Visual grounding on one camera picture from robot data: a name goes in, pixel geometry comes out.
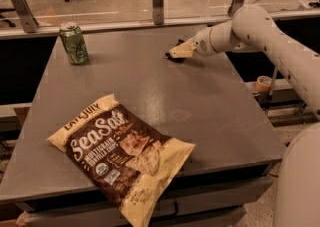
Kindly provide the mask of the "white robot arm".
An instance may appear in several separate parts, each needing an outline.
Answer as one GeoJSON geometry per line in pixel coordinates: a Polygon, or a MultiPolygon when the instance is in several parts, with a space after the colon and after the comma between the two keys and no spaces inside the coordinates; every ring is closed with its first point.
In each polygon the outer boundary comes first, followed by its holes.
{"type": "MultiPolygon", "coordinates": [[[[320,56],[286,35],[257,5],[196,33],[169,50],[173,58],[213,56],[252,47],[263,52],[314,113],[320,112],[320,56]]],[[[320,122],[287,147],[278,179],[273,227],[320,227],[320,122]]]]}

